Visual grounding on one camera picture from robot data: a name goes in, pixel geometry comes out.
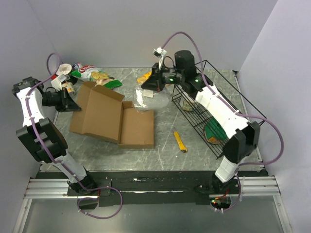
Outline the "bubble item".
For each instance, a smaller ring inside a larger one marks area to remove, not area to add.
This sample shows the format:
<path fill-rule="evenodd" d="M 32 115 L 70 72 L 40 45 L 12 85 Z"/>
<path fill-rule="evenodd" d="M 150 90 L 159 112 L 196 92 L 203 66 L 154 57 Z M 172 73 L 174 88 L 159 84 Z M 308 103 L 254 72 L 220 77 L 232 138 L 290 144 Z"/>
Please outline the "bubble item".
<path fill-rule="evenodd" d="M 134 90 L 133 106 L 140 111 L 158 110 L 165 108 L 169 104 L 170 99 L 167 88 L 157 92 L 137 86 Z"/>

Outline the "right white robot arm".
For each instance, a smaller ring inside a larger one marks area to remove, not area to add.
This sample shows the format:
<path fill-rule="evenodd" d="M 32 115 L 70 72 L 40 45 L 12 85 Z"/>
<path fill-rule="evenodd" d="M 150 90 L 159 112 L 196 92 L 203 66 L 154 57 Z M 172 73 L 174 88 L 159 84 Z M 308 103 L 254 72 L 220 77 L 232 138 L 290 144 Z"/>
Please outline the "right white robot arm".
<path fill-rule="evenodd" d="M 216 179 L 212 187 L 215 192 L 224 193 L 239 165 L 257 148 L 260 125 L 239 115 L 239 110 L 223 98 L 204 71 L 196 67 L 194 56 L 189 50 L 175 53 L 175 65 L 172 68 L 164 65 L 166 53 L 161 47 L 153 51 L 159 61 L 152 66 L 151 75 L 141 87 L 161 92 L 165 85 L 177 84 L 220 124 L 228 141 L 223 146 L 223 159 L 215 171 Z"/>

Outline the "brown cardboard express box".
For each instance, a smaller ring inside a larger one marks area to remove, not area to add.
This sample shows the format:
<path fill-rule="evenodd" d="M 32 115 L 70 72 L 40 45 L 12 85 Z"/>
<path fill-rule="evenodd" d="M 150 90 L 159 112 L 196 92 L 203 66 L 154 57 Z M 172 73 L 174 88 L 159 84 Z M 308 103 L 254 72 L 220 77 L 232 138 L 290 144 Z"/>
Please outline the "brown cardboard express box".
<path fill-rule="evenodd" d="M 69 131 L 103 139 L 125 149 L 155 146 L 155 113 L 139 111 L 124 95 L 95 82 L 83 82 L 77 104 L 81 111 L 71 117 Z"/>

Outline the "yellow utility knife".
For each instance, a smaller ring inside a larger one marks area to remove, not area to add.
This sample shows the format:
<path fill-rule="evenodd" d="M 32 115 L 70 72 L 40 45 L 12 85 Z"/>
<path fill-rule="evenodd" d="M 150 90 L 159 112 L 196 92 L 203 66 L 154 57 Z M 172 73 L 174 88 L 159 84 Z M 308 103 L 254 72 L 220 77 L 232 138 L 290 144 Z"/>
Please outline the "yellow utility knife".
<path fill-rule="evenodd" d="M 174 134 L 174 137 L 175 137 L 175 139 L 176 139 L 176 141 L 177 141 L 177 144 L 178 144 L 180 150 L 181 150 L 182 152 L 188 152 L 188 149 L 187 149 L 186 146 L 183 144 L 183 142 L 182 142 L 182 140 L 181 140 L 181 137 L 180 137 L 179 133 L 178 133 L 177 131 L 174 131 L 173 134 Z"/>

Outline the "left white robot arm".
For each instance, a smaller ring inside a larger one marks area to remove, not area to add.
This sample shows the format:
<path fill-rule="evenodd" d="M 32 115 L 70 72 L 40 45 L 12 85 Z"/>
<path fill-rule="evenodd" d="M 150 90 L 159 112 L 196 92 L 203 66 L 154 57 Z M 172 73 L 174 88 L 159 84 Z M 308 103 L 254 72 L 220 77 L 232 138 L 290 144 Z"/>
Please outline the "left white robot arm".
<path fill-rule="evenodd" d="M 28 152 L 38 162 L 50 164 L 68 178 L 69 187 L 78 194 L 91 195 L 97 188 L 90 173 L 68 152 L 64 136 L 53 122 L 45 117 L 42 108 L 54 107 L 58 112 L 81 111 L 66 89 L 53 92 L 44 88 L 43 82 L 28 77 L 13 86 L 23 111 L 22 128 L 16 135 Z"/>

